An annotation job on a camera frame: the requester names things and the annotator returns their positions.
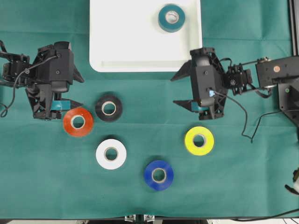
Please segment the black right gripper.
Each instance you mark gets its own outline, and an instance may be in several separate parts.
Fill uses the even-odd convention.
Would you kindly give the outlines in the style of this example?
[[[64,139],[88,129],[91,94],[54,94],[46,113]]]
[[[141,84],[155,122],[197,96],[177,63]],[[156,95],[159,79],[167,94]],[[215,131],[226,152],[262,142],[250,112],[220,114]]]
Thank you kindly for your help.
[[[223,75],[225,74],[224,68],[220,63],[217,55],[210,53],[212,56],[211,65],[214,67],[214,87],[209,89],[210,96],[214,99],[214,104],[210,107],[200,107],[195,100],[173,100],[173,103],[187,109],[190,112],[199,114],[199,119],[217,119],[224,116],[225,99],[219,96],[218,93],[223,95],[227,94],[228,90],[224,87]],[[192,60],[185,62],[182,67],[171,78],[171,81],[176,81],[189,76],[189,71],[192,67]]]

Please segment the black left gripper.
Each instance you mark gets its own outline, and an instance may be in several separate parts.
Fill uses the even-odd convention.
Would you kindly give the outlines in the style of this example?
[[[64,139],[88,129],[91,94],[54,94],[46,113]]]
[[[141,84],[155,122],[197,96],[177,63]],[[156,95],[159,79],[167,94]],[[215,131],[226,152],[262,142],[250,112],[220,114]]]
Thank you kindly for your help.
[[[74,100],[61,98],[62,93],[53,92],[50,84],[39,83],[36,79],[36,68],[30,70],[31,80],[25,89],[35,119],[60,119],[60,112],[83,105]],[[71,82],[73,81],[85,82],[75,65],[71,67]]]

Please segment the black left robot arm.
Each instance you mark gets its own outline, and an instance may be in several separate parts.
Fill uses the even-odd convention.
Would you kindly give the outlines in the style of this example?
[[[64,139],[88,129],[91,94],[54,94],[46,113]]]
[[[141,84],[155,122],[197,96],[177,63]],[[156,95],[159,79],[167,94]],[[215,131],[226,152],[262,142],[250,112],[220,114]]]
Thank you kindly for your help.
[[[71,99],[62,98],[73,81],[84,79],[74,63],[70,42],[56,42],[38,49],[33,63],[24,54],[8,53],[0,44],[0,56],[8,60],[3,65],[0,84],[13,90],[25,88],[33,118],[42,120],[60,119],[63,109],[53,108],[53,102],[65,102],[68,110],[82,106]]]

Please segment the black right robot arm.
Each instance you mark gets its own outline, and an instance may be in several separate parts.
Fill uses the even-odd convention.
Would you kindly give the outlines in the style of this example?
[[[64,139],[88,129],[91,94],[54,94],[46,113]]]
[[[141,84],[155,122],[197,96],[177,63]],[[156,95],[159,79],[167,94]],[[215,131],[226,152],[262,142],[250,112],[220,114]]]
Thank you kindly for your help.
[[[279,109],[295,125],[299,124],[299,58],[284,57],[276,60],[261,58],[253,61],[259,86],[252,83],[251,71],[243,64],[230,64],[225,70],[214,48],[194,49],[191,59],[183,64],[171,79],[190,77],[193,98],[175,100],[174,103],[199,114],[200,120],[221,118],[228,91],[233,95],[255,92],[263,98],[271,96],[278,88]]]

